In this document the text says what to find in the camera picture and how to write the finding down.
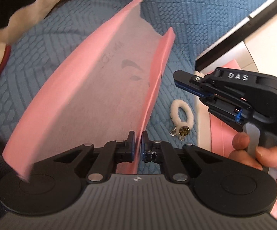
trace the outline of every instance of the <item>gray ribbed plate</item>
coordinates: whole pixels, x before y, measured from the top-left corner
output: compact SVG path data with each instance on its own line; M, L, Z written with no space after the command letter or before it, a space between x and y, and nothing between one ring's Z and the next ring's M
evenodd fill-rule
M108 182L87 186L67 209L42 217L7 213L0 230L275 230L269 214L232 218L201 205L186 185L164 175L114 174Z

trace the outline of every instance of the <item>blue quilted fabric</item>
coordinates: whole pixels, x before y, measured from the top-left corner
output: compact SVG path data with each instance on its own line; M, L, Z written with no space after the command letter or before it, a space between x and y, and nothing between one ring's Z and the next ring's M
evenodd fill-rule
M13 46L0 77L0 140L6 142L40 87L62 61L97 27L131 0L72 0L53 11ZM266 0L144 0L142 17L164 34L173 27L176 40L163 75L159 96L147 131L150 139L169 141L174 99L188 102L195 112L194 97L173 83L172 74L193 72L196 57ZM196 143L196 125L186 138ZM139 165L139 173L159 173L154 164Z

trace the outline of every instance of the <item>pink paper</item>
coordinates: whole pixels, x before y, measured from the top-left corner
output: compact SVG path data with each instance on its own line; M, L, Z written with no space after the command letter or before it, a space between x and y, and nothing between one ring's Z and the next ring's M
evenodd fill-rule
M230 61L223 67L240 69L236 60ZM229 157L229 154L234 150L232 146L233 137L238 132L212 114L210 114L210 123L212 152L224 157Z
M102 147L136 131L139 138L154 106L174 41L140 17L133 0L85 39L58 67L30 103L3 152L24 179L33 163L83 143Z

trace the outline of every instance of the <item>pink folded edge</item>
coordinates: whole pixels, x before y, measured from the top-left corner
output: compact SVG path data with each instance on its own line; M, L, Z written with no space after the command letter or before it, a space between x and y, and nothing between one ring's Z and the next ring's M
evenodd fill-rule
M145 98L145 103L142 110L142 117L139 123L139 128L136 130L136 143L135 143L135 158L132 163L121 163L118 165L117 173L136 174L138 164L140 161L140 142L142 132L146 129L147 123L150 119L153 107L155 105L159 90L162 75L165 70L170 51L172 50L175 40L175 33L173 28L169 28L165 35L161 38L156 52L153 56L150 70L150 88Z
M28 179L39 146L44 142L48 129L52 127L64 105L93 70L131 9L142 1L133 0L86 38L56 69L31 101L2 154L4 160L22 179Z
M230 61L223 67L240 70L240 66L236 60ZM234 150L232 140L237 134L237 131L212 114L210 114L210 123L212 152L229 157L229 154Z

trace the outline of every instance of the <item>finger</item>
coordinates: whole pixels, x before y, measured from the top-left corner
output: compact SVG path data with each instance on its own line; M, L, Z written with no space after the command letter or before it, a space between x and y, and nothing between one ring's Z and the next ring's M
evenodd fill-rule
M240 132L234 136L232 140L232 146L236 150L244 150L248 147L249 142L249 136L245 132Z
M256 158L263 166L277 169L277 147L269 149L257 147Z
M234 150L230 153L229 159L245 164L247 166L262 170L262 166L253 159L245 150Z

